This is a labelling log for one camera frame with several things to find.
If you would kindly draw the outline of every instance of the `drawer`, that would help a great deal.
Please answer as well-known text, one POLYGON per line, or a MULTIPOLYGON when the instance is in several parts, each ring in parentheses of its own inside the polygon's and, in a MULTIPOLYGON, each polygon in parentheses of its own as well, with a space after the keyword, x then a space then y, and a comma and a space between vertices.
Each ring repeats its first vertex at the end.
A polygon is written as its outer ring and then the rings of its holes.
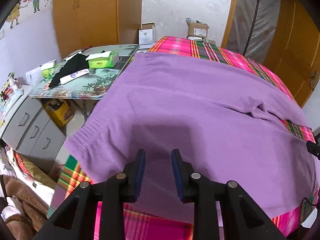
POLYGON ((17 152, 29 156, 42 130, 50 120, 50 116, 42 107, 24 133, 17 147, 17 152))
POLYGON ((42 104, 35 98, 27 97, 10 120, 2 139, 14 150, 29 124, 41 109, 42 104))
POLYGON ((66 136, 50 119, 40 134, 28 159, 45 173, 49 173, 53 161, 60 151, 65 139, 66 136))

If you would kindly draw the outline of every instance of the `toothpaste tube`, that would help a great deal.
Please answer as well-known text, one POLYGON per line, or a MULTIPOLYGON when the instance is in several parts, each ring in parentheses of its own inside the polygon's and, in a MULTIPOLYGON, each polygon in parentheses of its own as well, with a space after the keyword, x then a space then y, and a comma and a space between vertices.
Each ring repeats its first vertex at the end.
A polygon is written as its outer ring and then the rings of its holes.
POLYGON ((64 85, 64 84, 70 82, 71 80, 74 80, 74 79, 81 77, 83 75, 86 75, 88 73, 90 73, 89 69, 83 69, 78 72, 72 73, 71 75, 62 77, 62 78, 60 78, 61 85, 64 85))

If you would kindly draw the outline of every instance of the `floor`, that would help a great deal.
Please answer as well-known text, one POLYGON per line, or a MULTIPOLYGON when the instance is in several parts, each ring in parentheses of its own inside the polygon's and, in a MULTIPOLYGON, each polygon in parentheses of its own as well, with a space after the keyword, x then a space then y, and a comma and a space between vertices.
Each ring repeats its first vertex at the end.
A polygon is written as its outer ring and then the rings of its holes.
MULTIPOLYGON (((77 104, 82 108, 82 100, 75 100, 77 104)), ((96 103, 96 100, 87 100, 87 114, 89 114, 93 109, 93 104, 96 103)), ((75 107, 75 116, 72 118, 72 120, 66 125, 65 127, 65 134, 67 135, 67 139, 76 133, 83 125, 84 125, 84 116, 82 115, 81 111, 75 107)), ((65 164, 70 153, 67 151, 67 149, 64 147, 64 145, 61 147, 55 161, 54 165, 52 166, 51 170, 55 169, 57 166, 65 164)))

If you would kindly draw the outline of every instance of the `door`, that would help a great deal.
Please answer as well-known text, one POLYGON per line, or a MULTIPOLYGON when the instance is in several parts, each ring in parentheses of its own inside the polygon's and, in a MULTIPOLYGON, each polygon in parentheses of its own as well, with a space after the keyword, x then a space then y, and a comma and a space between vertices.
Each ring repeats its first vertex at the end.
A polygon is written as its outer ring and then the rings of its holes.
POLYGON ((76 25, 76 0, 53 0, 53 21, 62 58, 82 48, 76 25))
POLYGON ((118 0, 119 44, 138 44, 142 0, 118 0))
POLYGON ((117 0, 77 0, 82 47, 118 44, 117 0))
POLYGON ((320 71, 320 33, 298 0, 281 0, 279 19, 264 65, 277 74, 302 107, 320 71))

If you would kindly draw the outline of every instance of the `black cable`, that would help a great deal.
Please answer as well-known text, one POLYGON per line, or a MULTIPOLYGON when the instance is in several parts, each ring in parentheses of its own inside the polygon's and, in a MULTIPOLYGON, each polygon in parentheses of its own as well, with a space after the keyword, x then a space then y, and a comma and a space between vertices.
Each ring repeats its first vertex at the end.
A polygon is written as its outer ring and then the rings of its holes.
POLYGON ((249 35, 248 35, 247 43, 245 44, 244 50, 243 50, 243 53, 242 53, 243 56, 247 52, 247 48, 249 46, 249 42, 250 42, 250 39, 251 39, 251 36, 252 36, 253 28, 254 28, 254 25, 256 23, 257 14, 258 14, 258 8, 259 8, 259 2, 260 2, 260 0, 257 0, 256 9, 254 11, 254 15, 253 15, 253 19, 252 19, 251 29, 250 29, 250 32, 249 32, 249 35))
POLYGON ((302 200, 302 204, 303 204, 304 201, 306 201, 309 205, 311 205, 313 207, 317 206, 316 204, 312 204, 306 197, 302 200))

